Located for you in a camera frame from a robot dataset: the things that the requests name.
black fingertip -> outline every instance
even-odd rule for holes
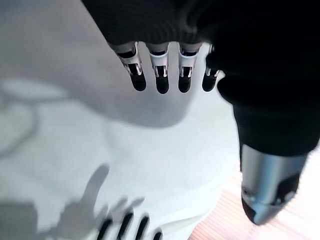
[[[104,238],[104,236],[108,233],[109,227],[112,225],[112,219],[107,218],[99,231],[98,237],[96,238],[96,240],[102,240]]]
[[[186,93],[189,91],[191,86],[191,77],[179,77],[178,87],[181,93]]]
[[[216,85],[217,78],[215,76],[207,76],[204,75],[203,81],[202,81],[202,89],[205,92],[210,92],[212,89],[214,89]]]
[[[149,223],[149,217],[148,217],[148,216],[144,216],[144,217],[141,219],[141,222],[140,222],[138,231],[137,231],[137,233],[136,233],[135,240],[142,240],[142,239],[143,239],[145,230],[146,230],[147,227],[148,227],[148,223]]]
[[[131,75],[130,77],[135,90],[141,92],[146,89],[147,83],[144,73],[141,75]]]
[[[169,80],[168,77],[160,76],[155,78],[156,89],[161,94],[166,94],[169,90]]]
[[[121,240],[122,237],[126,234],[127,228],[130,225],[133,216],[134,216],[134,214],[132,212],[129,212],[124,216],[119,233],[116,237],[117,240]]]
[[[153,240],[160,240],[160,239],[162,239],[162,232],[159,231],[154,235]]]

wooden floor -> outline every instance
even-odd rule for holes
[[[242,174],[228,182],[214,211],[189,240],[320,240],[320,149],[308,159],[296,197],[272,222],[255,226],[241,204]]]

black robotic fingertip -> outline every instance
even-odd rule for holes
[[[141,75],[131,75],[130,78],[135,90],[142,92],[146,89],[147,83],[143,72]]]
[[[246,216],[248,217],[248,219],[254,223],[255,223],[255,215],[256,215],[256,212],[255,210],[253,210],[247,203],[246,201],[243,199],[243,197],[241,197],[241,201],[242,201],[242,207],[243,207],[243,210],[246,214]]]
[[[204,75],[203,81],[202,81],[202,89],[205,92],[210,92],[212,89],[214,89],[216,85],[217,78],[215,76],[207,76]]]
[[[169,90],[169,80],[168,77],[160,76],[155,78],[156,89],[161,94],[166,94]]]
[[[191,77],[179,77],[178,88],[181,93],[189,91],[191,86]]]

robotic finger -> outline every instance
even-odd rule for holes
[[[138,43],[133,41],[122,45],[109,43],[109,46],[117,54],[123,66],[128,71],[134,89],[140,92],[145,90],[147,84],[138,52]]]

robotic hand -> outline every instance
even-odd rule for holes
[[[320,137],[320,29],[316,3],[251,0],[82,0],[133,87],[146,88],[137,42],[149,49],[159,93],[169,89],[168,43],[179,43],[186,93],[202,42],[202,82],[233,105],[243,173],[242,205],[256,225],[294,197]]]

